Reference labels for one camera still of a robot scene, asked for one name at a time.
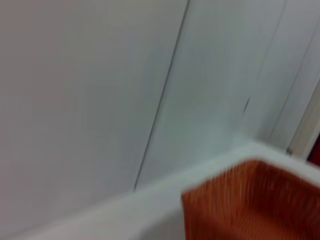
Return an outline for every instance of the orange basket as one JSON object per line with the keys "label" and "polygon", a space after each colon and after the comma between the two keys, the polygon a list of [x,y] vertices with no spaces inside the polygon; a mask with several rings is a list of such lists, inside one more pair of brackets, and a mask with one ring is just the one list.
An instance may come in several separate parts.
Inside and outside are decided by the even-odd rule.
{"label": "orange basket", "polygon": [[320,240],[320,189],[245,161],[182,195],[186,240]]}

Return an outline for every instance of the wicker basket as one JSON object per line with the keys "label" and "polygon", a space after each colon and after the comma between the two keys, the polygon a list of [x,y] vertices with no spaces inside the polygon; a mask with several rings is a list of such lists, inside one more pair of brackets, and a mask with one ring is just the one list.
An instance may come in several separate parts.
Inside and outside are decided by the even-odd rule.
{"label": "wicker basket", "polygon": [[186,240],[320,240],[320,189],[249,160],[182,195]]}

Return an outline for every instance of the white bathtub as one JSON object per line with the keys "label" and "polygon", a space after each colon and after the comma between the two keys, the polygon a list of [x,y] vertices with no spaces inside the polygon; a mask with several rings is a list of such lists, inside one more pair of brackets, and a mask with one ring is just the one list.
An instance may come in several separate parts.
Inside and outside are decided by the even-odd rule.
{"label": "white bathtub", "polygon": [[180,196],[183,190],[252,157],[263,158],[320,185],[317,167],[261,143],[252,142],[228,154],[176,173],[69,219],[14,240],[183,240]]}

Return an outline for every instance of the woven basket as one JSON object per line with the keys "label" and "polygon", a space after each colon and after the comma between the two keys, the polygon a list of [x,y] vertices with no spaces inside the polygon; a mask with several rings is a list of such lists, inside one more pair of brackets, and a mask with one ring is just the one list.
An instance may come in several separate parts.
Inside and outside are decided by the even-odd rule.
{"label": "woven basket", "polygon": [[186,240],[320,240],[320,189],[249,160],[182,195]]}

